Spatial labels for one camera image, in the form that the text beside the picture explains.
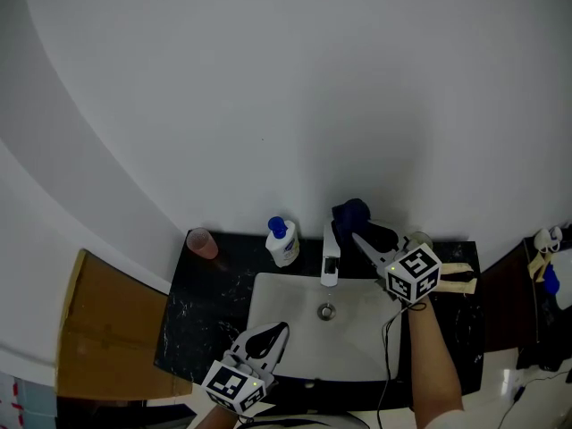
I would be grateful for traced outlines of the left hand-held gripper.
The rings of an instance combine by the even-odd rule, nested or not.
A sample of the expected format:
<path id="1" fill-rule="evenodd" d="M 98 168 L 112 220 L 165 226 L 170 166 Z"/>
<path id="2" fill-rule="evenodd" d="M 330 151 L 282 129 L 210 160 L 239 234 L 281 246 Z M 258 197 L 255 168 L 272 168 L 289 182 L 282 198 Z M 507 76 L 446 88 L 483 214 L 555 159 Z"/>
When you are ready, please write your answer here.
<path id="1" fill-rule="evenodd" d="M 289 337 L 286 322 L 246 330 L 223 359 L 211 365 L 201 388 L 215 404 L 245 413 L 276 385 L 273 370 L 282 360 Z"/>

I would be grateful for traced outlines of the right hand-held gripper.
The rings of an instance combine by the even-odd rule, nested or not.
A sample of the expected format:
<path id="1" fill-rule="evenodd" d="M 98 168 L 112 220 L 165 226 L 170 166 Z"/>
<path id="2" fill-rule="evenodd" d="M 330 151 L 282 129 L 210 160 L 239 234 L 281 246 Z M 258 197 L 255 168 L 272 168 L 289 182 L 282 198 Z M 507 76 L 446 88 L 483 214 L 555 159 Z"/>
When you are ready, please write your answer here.
<path id="1" fill-rule="evenodd" d="M 406 231 L 393 224 L 370 222 L 370 234 L 372 245 L 356 233 L 352 239 L 374 267 L 386 265 L 408 242 Z M 415 304 L 436 289 L 441 274 L 441 260 L 423 243 L 384 268 L 385 287 L 405 303 Z"/>

